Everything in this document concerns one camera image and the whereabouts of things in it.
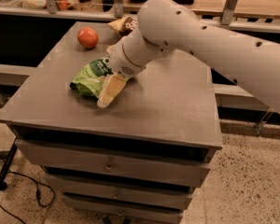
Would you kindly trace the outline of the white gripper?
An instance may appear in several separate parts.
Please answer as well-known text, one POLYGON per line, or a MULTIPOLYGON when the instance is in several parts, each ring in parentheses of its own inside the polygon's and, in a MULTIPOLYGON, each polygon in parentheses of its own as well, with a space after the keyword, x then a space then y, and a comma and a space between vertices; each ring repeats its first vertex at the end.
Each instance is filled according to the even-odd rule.
POLYGON ((101 108, 109 106, 124 89, 127 79, 135 77, 146 67, 145 43, 121 39, 117 44, 109 46, 111 68, 116 74, 107 75, 100 91, 97 105, 101 108))

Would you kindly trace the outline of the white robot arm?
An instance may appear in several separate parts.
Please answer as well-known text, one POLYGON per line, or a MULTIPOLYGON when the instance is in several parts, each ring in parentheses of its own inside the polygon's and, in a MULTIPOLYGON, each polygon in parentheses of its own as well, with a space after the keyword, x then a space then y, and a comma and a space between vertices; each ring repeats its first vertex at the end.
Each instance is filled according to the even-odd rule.
POLYGON ((173 49, 185 51, 280 114, 280 44, 205 24, 173 0, 147 0, 138 26, 110 50, 110 67, 135 77, 173 49))

